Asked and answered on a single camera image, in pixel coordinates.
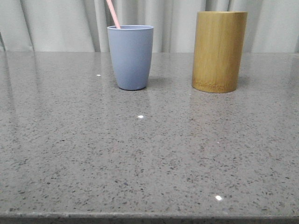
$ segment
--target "wooden cylinder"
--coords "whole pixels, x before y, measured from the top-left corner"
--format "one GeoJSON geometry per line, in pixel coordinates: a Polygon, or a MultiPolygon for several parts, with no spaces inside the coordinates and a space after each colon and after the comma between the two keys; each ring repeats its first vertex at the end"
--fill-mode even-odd
{"type": "Polygon", "coordinates": [[[247,12],[198,12],[192,86],[225,93],[237,88],[247,12]]]}

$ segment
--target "straw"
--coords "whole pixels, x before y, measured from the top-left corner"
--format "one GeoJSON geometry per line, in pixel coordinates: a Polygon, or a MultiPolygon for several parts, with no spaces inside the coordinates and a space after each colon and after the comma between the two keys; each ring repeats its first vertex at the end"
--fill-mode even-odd
{"type": "Polygon", "coordinates": [[[115,10],[114,10],[114,7],[113,7],[113,4],[112,4],[112,1],[111,0],[107,0],[107,4],[108,4],[108,7],[110,9],[110,12],[111,12],[111,15],[112,15],[112,19],[116,25],[116,28],[120,29],[120,23],[118,22],[118,19],[117,19],[117,16],[116,16],[116,13],[115,13],[115,10]]]}

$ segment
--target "white curtain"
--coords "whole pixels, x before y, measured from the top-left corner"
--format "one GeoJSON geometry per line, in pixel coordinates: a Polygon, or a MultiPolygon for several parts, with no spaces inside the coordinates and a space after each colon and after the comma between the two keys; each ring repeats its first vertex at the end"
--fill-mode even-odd
{"type": "MultiPolygon", "coordinates": [[[[155,27],[154,52],[193,52],[198,11],[248,11],[244,52],[299,52],[299,0],[114,0],[155,27]]],[[[0,0],[0,51],[108,52],[105,0],[0,0]]]]}

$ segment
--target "gray speckled countertop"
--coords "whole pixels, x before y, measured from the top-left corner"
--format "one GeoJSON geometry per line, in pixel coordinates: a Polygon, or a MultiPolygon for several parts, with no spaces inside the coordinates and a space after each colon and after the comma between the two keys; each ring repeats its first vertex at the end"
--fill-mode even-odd
{"type": "Polygon", "coordinates": [[[124,91],[109,53],[0,52],[0,223],[298,223],[299,54],[243,54],[226,94],[192,60],[153,54],[124,91]]]}

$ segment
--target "blue cup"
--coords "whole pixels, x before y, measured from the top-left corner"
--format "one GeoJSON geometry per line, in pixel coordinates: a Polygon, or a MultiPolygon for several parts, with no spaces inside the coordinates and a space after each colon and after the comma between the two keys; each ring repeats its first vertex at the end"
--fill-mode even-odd
{"type": "Polygon", "coordinates": [[[117,85],[124,90],[146,87],[150,73],[154,27],[108,27],[109,47],[117,85]]]}

